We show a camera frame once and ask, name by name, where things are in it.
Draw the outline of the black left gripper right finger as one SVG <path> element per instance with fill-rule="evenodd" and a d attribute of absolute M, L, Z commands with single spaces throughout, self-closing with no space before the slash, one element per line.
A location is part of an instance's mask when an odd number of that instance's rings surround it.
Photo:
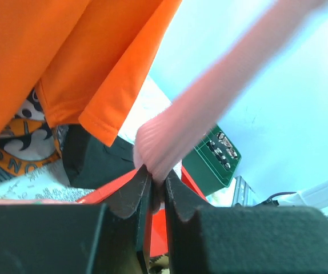
<path fill-rule="evenodd" d="M 328 273 L 328 220 L 312 207 L 214 207 L 165 180 L 171 273 Z"/>

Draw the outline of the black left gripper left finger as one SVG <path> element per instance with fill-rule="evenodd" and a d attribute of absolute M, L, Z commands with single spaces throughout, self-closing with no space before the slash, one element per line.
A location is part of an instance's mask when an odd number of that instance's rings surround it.
<path fill-rule="evenodd" d="M 0 273 L 146 273 L 151 175 L 99 204 L 0 205 Z"/>

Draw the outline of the brown argyle sock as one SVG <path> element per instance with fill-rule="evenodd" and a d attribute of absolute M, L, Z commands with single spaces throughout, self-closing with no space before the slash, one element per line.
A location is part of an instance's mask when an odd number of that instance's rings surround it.
<path fill-rule="evenodd" d="M 169 256 L 168 253 L 151 257 L 149 261 L 149 274 L 169 274 Z"/>

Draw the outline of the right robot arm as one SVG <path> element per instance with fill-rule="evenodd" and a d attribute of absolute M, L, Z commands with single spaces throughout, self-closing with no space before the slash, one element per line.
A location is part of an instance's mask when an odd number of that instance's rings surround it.
<path fill-rule="evenodd" d="M 328 181 L 298 192 L 294 198 L 294 204 L 318 209 L 328 207 Z"/>

